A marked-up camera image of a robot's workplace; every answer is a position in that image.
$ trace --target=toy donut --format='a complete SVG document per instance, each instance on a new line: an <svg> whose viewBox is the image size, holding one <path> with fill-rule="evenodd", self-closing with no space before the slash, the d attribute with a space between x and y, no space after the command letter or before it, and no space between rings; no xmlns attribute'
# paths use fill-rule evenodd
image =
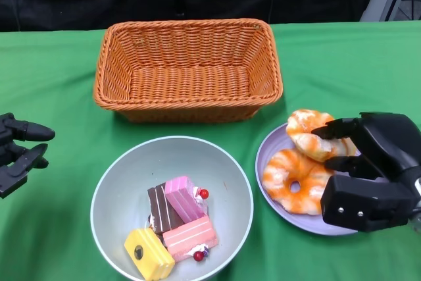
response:
<svg viewBox="0 0 421 281"><path fill-rule="evenodd" d="M297 214L321 214L320 199L332 170L296 149L283 149L270 160L263 172L262 185L269 196L285 210ZM291 191L298 182L299 190Z"/></svg>
<svg viewBox="0 0 421 281"><path fill-rule="evenodd" d="M349 138L323 140L311 134L315 128L334 120L328 113L314 110L296 110L288 118L286 132L299 151L316 161L324 162L336 156L353 156L357 149Z"/></svg>

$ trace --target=red cherry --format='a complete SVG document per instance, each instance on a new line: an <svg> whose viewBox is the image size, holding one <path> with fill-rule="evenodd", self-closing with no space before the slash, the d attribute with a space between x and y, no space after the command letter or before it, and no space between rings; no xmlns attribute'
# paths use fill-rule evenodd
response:
<svg viewBox="0 0 421 281"><path fill-rule="evenodd" d="M199 263L203 260L203 257L205 257L205 255L203 254L202 251L196 251L193 254L193 258Z"/></svg>
<svg viewBox="0 0 421 281"><path fill-rule="evenodd" d="M199 192L202 199L207 199L209 197L209 191L206 189L201 189Z"/></svg>

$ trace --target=pastry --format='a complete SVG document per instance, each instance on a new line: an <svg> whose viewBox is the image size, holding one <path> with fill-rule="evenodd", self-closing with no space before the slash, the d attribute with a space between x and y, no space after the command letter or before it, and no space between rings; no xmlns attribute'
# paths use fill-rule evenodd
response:
<svg viewBox="0 0 421 281"><path fill-rule="evenodd" d="M150 228L133 230L124 247L145 281L166 278L175 265L174 259Z"/></svg>
<svg viewBox="0 0 421 281"><path fill-rule="evenodd" d="M263 172L262 185L269 196L285 210L297 214L321 214L320 199L334 172L324 168L296 149L283 149L270 160ZM299 184L297 192L291 191Z"/></svg>
<svg viewBox="0 0 421 281"><path fill-rule="evenodd" d="M165 183L165 197L185 223L208 214L205 198L207 190L195 187L187 176L177 177Z"/></svg>
<svg viewBox="0 0 421 281"><path fill-rule="evenodd" d="M165 184L148 189L151 204L149 223L156 234L162 234L184 224L182 218L165 198Z"/></svg>
<svg viewBox="0 0 421 281"><path fill-rule="evenodd" d="M208 216L164 233L164 243L176 262L194 257L200 261L209 249L218 245L218 238Z"/></svg>
<svg viewBox="0 0 421 281"><path fill-rule="evenodd" d="M324 162L336 156L353 156L357 149L349 138L340 140L323 140L311 134L315 128L325 126L334 120L328 113L300 109L288 118L286 132L299 151L310 158Z"/></svg>

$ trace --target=green table surface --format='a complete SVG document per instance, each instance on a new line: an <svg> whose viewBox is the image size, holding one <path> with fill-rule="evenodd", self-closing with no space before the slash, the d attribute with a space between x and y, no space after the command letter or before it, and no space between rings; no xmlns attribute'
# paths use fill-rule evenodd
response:
<svg viewBox="0 0 421 281"><path fill-rule="evenodd" d="M278 216L255 180L261 141L298 108L335 117L405 113L421 125L421 22L273 26L284 81L279 102L248 121L135 126L93 102L104 31L0 34L0 113L53 128L45 170L0 201L0 280L123 281L92 238L89 208L108 166L153 138L187 135L228 151L255 200L243 248L213 280L420 280L410 226L332 238Z"/></svg>

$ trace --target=pink layered cake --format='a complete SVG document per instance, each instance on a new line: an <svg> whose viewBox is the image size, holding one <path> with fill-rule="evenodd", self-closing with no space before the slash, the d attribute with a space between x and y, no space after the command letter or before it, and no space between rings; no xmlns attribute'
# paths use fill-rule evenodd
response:
<svg viewBox="0 0 421 281"><path fill-rule="evenodd" d="M195 187L187 176L177 177L165 183L165 197L185 223L208 214L204 199L207 190Z"/></svg>
<svg viewBox="0 0 421 281"><path fill-rule="evenodd" d="M206 215L163 235L168 252L176 262L195 257L207 257L209 249L218 245L211 220Z"/></svg>

